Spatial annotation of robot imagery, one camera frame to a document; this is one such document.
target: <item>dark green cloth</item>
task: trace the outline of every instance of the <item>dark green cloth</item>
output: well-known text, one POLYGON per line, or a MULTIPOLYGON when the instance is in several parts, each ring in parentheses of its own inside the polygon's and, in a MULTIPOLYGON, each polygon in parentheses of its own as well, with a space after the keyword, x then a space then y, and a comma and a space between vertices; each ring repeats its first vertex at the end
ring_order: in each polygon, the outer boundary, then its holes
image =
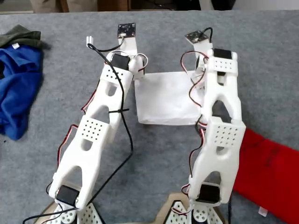
POLYGON ((30 31, 21 25, 16 25, 4 35, 0 35, 0 48, 14 43, 25 44, 34 48, 42 48, 41 32, 30 31))

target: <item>white paper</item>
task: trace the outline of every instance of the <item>white paper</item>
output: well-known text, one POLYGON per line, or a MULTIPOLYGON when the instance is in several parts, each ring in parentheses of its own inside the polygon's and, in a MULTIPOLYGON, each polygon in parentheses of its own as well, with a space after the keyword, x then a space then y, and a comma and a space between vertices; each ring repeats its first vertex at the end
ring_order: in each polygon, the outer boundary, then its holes
MULTIPOLYGON (((200 107, 189 96, 190 76, 184 72, 149 73, 135 81, 138 121, 156 125, 194 125, 200 107)), ((192 98, 202 103, 194 88, 192 98)))

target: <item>wooden base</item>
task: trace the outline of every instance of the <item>wooden base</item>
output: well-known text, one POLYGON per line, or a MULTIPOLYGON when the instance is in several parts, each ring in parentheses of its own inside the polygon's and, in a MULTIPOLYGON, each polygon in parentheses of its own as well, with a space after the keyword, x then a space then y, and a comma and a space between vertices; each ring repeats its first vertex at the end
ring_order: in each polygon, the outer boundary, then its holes
MULTIPOLYGON (((151 223, 151 224, 162 224, 164 222, 164 220, 166 219, 169 210, 171 209, 171 206, 173 204, 174 201, 181 201, 184 205, 184 207, 186 209, 188 209, 189 207, 189 200, 188 197, 182 193, 171 193, 168 196, 167 201, 165 202, 165 204, 162 206, 162 208, 160 209, 160 211, 158 212, 156 219, 151 223)), ((54 202, 51 203, 44 211, 42 214, 45 213, 52 213, 55 208, 57 207, 57 204, 55 204, 54 202)), ((214 208, 215 211, 217 212, 218 216, 220 217, 220 219, 222 220, 222 222, 224 224, 228 224, 227 220, 225 220, 223 218, 223 216, 221 215, 220 211, 218 208, 214 208)), ((49 219, 49 217, 42 217, 39 218, 38 220, 36 220, 36 222, 34 224, 41 224, 43 221, 49 219)), ((126 224, 144 224, 144 223, 126 223, 126 224)))

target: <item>wire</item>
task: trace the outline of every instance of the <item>wire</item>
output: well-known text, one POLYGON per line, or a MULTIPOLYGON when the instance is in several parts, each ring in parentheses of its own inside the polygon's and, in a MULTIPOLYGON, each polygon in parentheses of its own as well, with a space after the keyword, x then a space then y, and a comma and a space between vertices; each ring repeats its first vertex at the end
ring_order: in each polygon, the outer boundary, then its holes
POLYGON ((190 211, 192 211, 192 210, 193 210, 193 206, 192 205, 190 206, 189 210, 186 211, 186 212, 181 212, 181 211, 179 211, 179 210, 177 210, 176 208, 173 208, 173 207, 171 208, 171 211, 173 211, 174 213, 178 214, 179 216, 187 216, 187 214, 190 211))
POLYGON ((67 132, 67 134, 66 134, 66 136, 65 136, 65 138, 64 138, 64 140, 63 140, 63 142, 60 144, 60 146, 59 146, 59 148, 58 148, 58 152, 57 152, 57 167, 58 167, 59 164, 60 164, 61 148, 62 148, 62 146, 65 145, 65 143, 66 143, 67 140, 69 139, 69 136, 70 136, 70 134, 71 134, 71 131, 72 131, 72 128, 73 128, 73 127, 76 128, 76 129, 78 129, 78 125, 72 124, 72 125, 70 126, 69 131, 67 132))
POLYGON ((34 218, 40 218, 40 217, 58 215, 58 214, 62 214, 64 212, 69 212, 69 211, 74 211, 74 210, 77 210, 77 208, 71 208, 71 209, 66 209, 66 210, 62 210, 62 211, 58 211, 58 212, 41 214, 41 215, 37 215, 37 216, 30 216, 30 217, 24 219, 23 222, 22 222, 22 224, 25 224, 28 220, 31 220, 31 219, 34 219, 34 218))
POLYGON ((183 53, 182 56, 181 56, 181 59, 180 59, 180 64, 181 64, 181 66, 182 66, 184 72, 185 72, 187 75, 188 75, 188 73, 187 73, 187 69, 186 69, 186 67, 184 66, 183 59, 184 59, 184 56, 185 56, 186 54, 191 54, 191 53, 199 53, 199 54, 201 54, 204 58, 207 58, 207 59, 209 58, 206 54, 204 54, 204 53, 202 53, 202 52, 200 52, 200 51, 196 51, 196 50, 190 50, 190 51, 187 51, 187 52, 183 53))
POLYGON ((112 51, 112 50, 116 50, 116 49, 118 49, 118 48, 124 43, 124 41, 125 41, 125 38, 122 37, 122 38, 121 38, 121 43, 120 43, 119 45, 117 45, 117 46, 115 46, 115 47, 113 47, 113 48, 110 48, 110 49, 105 49, 105 50, 97 49, 97 50, 98 50, 99 52, 109 52, 109 51, 112 51))
POLYGON ((46 193, 47 194, 49 194, 49 190, 48 190, 48 188, 49 188, 49 186, 51 185, 53 183, 53 180, 47 185, 47 187, 46 187, 46 193))
POLYGON ((92 95, 90 96, 89 100, 87 101, 87 103, 81 108, 81 111, 83 111, 84 114, 86 114, 86 108, 90 105, 90 103, 92 102, 95 93, 97 92, 98 86, 99 86, 100 80, 98 81, 97 87, 95 88, 95 90, 93 91, 92 95))
POLYGON ((145 70, 146 66, 148 66, 149 58, 148 58, 145 54, 142 54, 142 53, 138 53, 138 54, 135 55, 134 57, 137 57, 137 56, 142 56, 143 58, 146 59, 146 63, 145 63, 145 65, 144 65, 141 69, 139 69, 138 71, 145 70))
POLYGON ((198 102, 196 102, 196 101, 191 97, 191 92, 192 92, 192 90, 194 89, 194 87, 195 87, 198 83, 201 82, 201 80, 203 79, 203 77, 204 77, 204 75, 205 75, 205 72, 206 72, 206 69, 204 70, 204 72, 203 72, 202 76, 200 77, 200 79, 199 79, 196 83, 193 84, 193 86, 190 88, 189 93, 188 93, 190 100, 192 100, 193 103, 195 103, 196 105, 198 105, 198 106, 200 106, 200 107, 201 107, 201 104, 198 103, 198 102))
POLYGON ((192 160, 192 156, 194 154, 195 151, 199 150, 200 148, 203 147, 203 145, 205 144, 205 134, 203 129, 200 129, 200 136, 201 136, 201 144, 199 147, 193 149, 190 154, 189 154, 189 169, 190 169, 190 175, 192 177, 193 173, 192 173, 192 167, 191 167, 191 160, 192 160))
POLYGON ((201 32, 201 34, 199 35, 199 38, 200 38, 206 31, 208 31, 208 30, 210 30, 209 42, 212 43, 212 36, 213 36, 213 28, 212 28, 212 27, 207 27, 207 28, 205 28, 205 29, 201 32))
POLYGON ((128 125, 126 123, 126 120, 125 120, 125 117, 123 115, 123 106, 124 106, 124 95, 125 95, 125 91, 123 89, 123 85, 121 83, 121 80, 117 74, 117 72, 115 71, 113 65, 110 63, 110 61, 95 47, 93 46, 92 44, 88 44, 87 45, 90 49, 94 50, 95 52, 97 52, 104 60, 105 62, 110 66, 112 72, 115 74, 119 84, 120 84, 120 87, 121 87, 121 108, 118 110, 118 112, 121 114, 121 119, 122 119, 122 122, 125 126, 125 129, 127 131, 127 134, 128 134, 128 137, 129 137, 129 140, 130 140, 130 148, 131 148, 131 151, 130 151, 130 154, 129 156, 124 160, 124 162, 122 162, 116 169, 115 171, 106 179, 106 181, 102 184, 102 186, 99 188, 99 190, 92 196, 92 198, 90 199, 90 201, 88 202, 88 204, 90 204, 96 197, 97 195, 103 190, 103 188, 107 185, 107 183, 112 179, 112 177, 123 167, 123 165, 132 157, 133 155, 133 152, 134 152, 134 145, 133 145, 133 140, 132 140, 132 136, 131 136, 131 133, 129 131, 129 128, 128 128, 128 125))
POLYGON ((188 183, 188 184, 185 184, 185 185, 183 185, 182 187, 181 187, 181 192, 184 194, 184 195, 187 195, 188 196, 188 191, 187 192, 184 192, 184 189, 185 188, 188 188, 190 186, 190 184, 188 183))
POLYGON ((53 221, 53 220, 59 218, 61 215, 62 215, 62 213, 60 213, 60 215, 57 216, 56 218, 52 218, 52 219, 48 219, 48 220, 43 221, 41 224, 45 224, 45 223, 47 223, 47 222, 49 222, 49 221, 53 221))

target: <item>red cloth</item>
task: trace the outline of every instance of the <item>red cloth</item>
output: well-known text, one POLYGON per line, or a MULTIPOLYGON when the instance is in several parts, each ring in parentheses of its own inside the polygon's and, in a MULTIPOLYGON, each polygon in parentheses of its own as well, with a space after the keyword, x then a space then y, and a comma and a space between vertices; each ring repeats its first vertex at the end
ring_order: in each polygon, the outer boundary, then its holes
POLYGON ((299 203, 299 152, 246 129, 234 190, 295 224, 299 203))

